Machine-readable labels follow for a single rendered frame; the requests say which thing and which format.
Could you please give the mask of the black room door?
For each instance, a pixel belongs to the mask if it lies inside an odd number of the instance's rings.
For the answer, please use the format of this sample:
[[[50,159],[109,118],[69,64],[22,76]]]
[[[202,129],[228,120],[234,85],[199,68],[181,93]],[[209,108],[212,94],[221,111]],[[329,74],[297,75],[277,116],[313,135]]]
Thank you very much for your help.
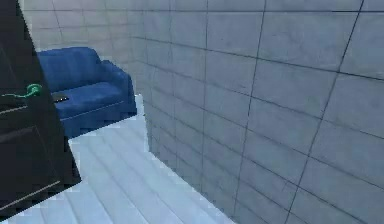
[[[33,83],[39,96],[1,97]],[[80,182],[18,0],[0,0],[0,217]]]

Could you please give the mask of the blue sofa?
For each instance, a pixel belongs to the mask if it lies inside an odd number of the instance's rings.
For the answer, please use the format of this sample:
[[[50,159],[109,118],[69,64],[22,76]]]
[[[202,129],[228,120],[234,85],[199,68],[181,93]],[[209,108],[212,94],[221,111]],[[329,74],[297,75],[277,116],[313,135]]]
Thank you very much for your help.
[[[40,51],[37,56],[67,137],[137,114],[131,76],[101,59],[94,49],[67,47]]]

